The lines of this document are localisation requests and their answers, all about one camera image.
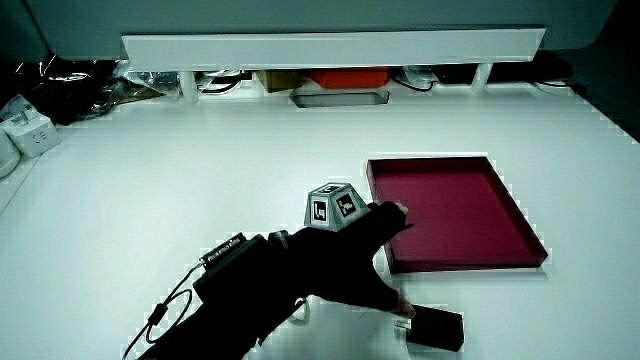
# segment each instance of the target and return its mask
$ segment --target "white tabletop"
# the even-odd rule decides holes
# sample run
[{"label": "white tabletop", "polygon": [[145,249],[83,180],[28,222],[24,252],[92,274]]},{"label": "white tabletop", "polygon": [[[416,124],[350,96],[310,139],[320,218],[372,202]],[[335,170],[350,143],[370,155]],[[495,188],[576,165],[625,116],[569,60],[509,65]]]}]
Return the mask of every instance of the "white tabletop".
[{"label": "white tabletop", "polygon": [[551,252],[542,269],[391,276],[375,258],[412,302],[464,314],[461,352],[407,346],[393,315],[311,297],[308,325],[284,323],[245,358],[637,357],[638,144],[566,89],[388,89],[388,105],[343,108],[159,98],[61,128],[62,144],[1,184],[3,357],[119,358],[154,304],[232,234],[297,231],[307,193],[330,181],[371,200],[367,159],[470,152],[504,175]]}]

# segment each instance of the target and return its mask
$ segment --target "cable connector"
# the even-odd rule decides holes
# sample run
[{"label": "cable connector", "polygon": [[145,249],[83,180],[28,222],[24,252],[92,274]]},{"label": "cable connector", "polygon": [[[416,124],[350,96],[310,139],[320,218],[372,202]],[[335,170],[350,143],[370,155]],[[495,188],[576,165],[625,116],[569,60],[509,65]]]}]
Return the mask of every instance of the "cable connector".
[{"label": "cable connector", "polygon": [[164,314],[167,313],[167,310],[169,310],[169,307],[165,304],[156,305],[156,308],[153,309],[153,313],[149,316],[149,322],[153,324],[153,326],[158,325],[160,320],[164,317]]},{"label": "cable connector", "polygon": [[222,245],[202,255],[200,257],[200,262],[202,263],[202,265],[204,265],[204,268],[206,270],[209,270],[216,264],[220,263],[222,259],[227,257],[229,254],[231,254],[232,251],[235,251],[240,245],[244,244],[246,241],[247,241],[247,238],[245,238],[242,233],[238,233],[236,236],[225,241]]}]

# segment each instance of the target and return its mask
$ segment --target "black small box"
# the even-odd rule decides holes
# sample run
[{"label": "black small box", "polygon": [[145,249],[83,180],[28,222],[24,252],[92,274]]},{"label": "black small box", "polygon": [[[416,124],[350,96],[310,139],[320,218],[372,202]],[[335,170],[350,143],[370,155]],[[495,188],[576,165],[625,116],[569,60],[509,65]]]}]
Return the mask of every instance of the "black small box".
[{"label": "black small box", "polygon": [[407,329],[407,341],[438,349],[458,351],[464,343],[462,315],[413,305],[416,316]]}]

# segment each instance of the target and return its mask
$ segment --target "red tray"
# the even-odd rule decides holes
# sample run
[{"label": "red tray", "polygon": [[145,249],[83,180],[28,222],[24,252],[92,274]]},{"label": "red tray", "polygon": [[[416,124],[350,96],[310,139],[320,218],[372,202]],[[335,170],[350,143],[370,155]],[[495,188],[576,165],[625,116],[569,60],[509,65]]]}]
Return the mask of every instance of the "red tray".
[{"label": "red tray", "polygon": [[313,69],[307,76],[325,89],[377,88],[389,81],[389,68]]},{"label": "red tray", "polygon": [[539,267],[547,252],[486,157],[369,160],[375,201],[414,227],[385,244],[392,273]]}]

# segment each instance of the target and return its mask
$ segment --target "gray wall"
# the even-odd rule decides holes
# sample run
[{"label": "gray wall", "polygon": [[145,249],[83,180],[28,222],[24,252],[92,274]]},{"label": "gray wall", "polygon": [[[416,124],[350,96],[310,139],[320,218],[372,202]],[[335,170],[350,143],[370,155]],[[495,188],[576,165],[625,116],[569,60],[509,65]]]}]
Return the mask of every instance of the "gray wall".
[{"label": "gray wall", "polygon": [[121,58],[124,34],[333,32],[544,25],[542,48],[598,36],[616,0],[26,0],[67,60]]},{"label": "gray wall", "polygon": [[38,62],[47,46],[22,0],[0,0],[0,61]]}]

